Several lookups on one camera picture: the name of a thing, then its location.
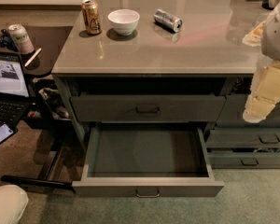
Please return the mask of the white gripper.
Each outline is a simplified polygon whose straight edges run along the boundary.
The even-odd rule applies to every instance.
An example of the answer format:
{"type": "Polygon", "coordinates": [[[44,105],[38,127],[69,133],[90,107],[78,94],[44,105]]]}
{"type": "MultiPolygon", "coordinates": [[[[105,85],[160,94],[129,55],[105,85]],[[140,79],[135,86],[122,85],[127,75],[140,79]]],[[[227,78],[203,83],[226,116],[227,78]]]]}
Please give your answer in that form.
{"type": "Polygon", "coordinates": [[[257,68],[245,103],[243,119],[259,123],[267,118],[274,106],[280,102],[280,61],[260,54],[257,68]]]}

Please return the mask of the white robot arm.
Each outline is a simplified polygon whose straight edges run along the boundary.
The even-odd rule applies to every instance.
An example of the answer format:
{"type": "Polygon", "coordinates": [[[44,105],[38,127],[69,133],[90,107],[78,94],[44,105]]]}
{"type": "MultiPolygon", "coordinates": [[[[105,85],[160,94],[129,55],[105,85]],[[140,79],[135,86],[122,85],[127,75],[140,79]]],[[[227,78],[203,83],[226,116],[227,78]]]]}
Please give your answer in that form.
{"type": "Polygon", "coordinates": [[[243,119],[259,123],[267,118],[280,102],[280,2],[248,37],[261,32],[262,54],[253,75],[243,119]]]}

